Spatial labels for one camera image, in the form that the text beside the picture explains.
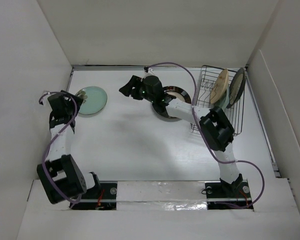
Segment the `teal round flower plate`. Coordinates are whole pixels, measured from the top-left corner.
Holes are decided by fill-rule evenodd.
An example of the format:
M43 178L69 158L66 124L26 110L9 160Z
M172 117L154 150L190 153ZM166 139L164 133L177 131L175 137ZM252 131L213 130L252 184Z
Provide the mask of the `teal round flower plate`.
M106 91L98 86L88 86L79 90L75 96L83 99L78 111L81 115L94 115L100 112L107 104Z

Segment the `tan round bird plate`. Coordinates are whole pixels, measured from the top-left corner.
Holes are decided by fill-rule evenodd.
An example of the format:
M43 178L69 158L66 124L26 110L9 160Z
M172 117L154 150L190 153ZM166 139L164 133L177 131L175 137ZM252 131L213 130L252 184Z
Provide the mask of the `tan round bird plate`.
M219 101L224 93L227 90L227 87L229 85L229 71L228 69L223 69L221 73L218 75L217 80L215 81L215 84L210 92L210 103L215 104L217 101Z

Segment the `teal rectangular divided plate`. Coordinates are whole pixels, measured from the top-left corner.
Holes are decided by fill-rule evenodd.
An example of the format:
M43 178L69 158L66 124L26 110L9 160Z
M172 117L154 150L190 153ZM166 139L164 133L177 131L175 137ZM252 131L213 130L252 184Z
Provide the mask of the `teal rectangular divided plate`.
M224 95L214 105L216 107L221 108L223 111L225 111L229 102L230 102L229 93L225 92Z

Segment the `grey rim cream plate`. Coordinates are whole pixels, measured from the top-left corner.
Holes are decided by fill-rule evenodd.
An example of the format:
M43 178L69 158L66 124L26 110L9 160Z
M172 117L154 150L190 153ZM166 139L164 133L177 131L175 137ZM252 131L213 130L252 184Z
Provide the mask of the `grey rim cream plate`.
M245 69L240 68L234 75L229 87L229 103L227 109L230 109L241 98L246 85Z

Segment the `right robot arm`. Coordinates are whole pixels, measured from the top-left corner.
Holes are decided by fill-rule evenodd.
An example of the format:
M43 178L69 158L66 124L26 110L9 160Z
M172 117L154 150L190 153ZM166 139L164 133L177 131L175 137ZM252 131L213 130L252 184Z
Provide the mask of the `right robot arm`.
M168 94L155 75L145 78L133 75L119 92L135 100L147 100L157 112L196 125L204 143L218 162L222 193L232 197L239 191L243 177L233 153L234 128L220 107L204 108L186 103Z

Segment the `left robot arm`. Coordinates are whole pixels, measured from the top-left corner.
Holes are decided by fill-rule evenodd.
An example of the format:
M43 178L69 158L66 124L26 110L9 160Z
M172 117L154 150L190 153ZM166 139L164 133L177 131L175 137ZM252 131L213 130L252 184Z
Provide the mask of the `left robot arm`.
M38 100L51 109L48 119L51 140L36 171L51 204L63 201L74 206L83 198L97 198L102 186L94 172L83 174L71 155L75 118L83 99L64 90L46 91Z

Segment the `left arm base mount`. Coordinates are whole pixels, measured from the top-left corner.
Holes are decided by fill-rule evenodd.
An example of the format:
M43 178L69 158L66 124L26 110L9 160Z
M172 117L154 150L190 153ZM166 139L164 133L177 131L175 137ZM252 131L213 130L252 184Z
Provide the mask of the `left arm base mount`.
M89 189L85 193L79 203L72 206L69 205L71 210L77 211L112 211L117 209L117 181L101 181L101 190L95 191Z

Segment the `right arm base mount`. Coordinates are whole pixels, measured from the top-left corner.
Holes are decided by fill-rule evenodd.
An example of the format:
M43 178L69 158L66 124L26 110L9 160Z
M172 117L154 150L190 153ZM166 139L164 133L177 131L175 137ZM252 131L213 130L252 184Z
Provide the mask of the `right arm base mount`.
M230 193L222 189L219 181L208 181L204 184L201 194L206 196L208 210L229 210L234 209L230 204L239 207L252 203L249 185L243 181L239 187Z

